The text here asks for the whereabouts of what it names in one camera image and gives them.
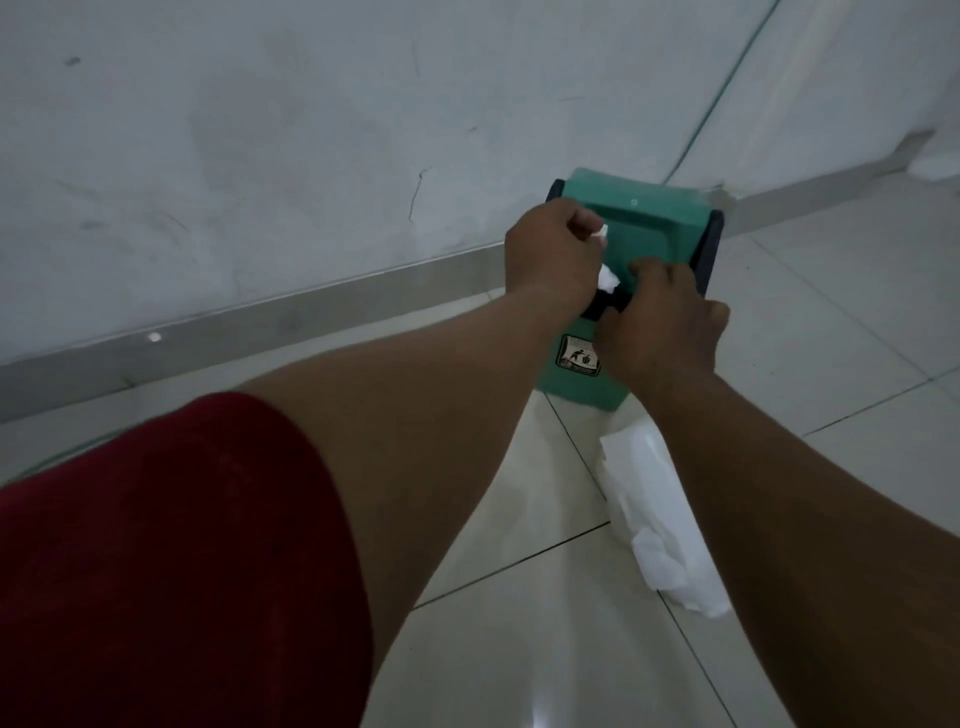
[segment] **tiled floor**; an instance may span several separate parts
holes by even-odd
[[[732,306],[719,371],[814,448],[960,533],[959,279],[960,198],[907,179],[725,240],[710,286]],[[0,425],[0,479],[285,362],[486,300]],[[612,538],[592,474],[610,426],[531,397],[381,670],[367,728],[790,725],[736,616],[704,619],[651,593]]]

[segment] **forearm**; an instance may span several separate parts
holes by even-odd
[[[798,724],[956,718],[960,542],[828,462],[719,377],[641,394]]]
[[[333,474],[377,665],[495,475],[564,318],[537,291],[511,293],[245,387],[290,417]]]

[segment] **red clothing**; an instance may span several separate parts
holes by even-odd
[[[370,612],[300,431],[204,397],[0,489],[0,725],[357,725]]]

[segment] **white plastic bag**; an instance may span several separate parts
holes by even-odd
[[[642,411],[600,444],[600,485],[613,532],[630,546],[647,586],[707,617],[729,612],[727,590],[651,417]]]

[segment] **sticker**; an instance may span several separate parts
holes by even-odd
[[[600,374],[600,362],[593,350],[593,342],[578,339],[576,336],[565,336],[561,339],[557,366],[587,376]]]

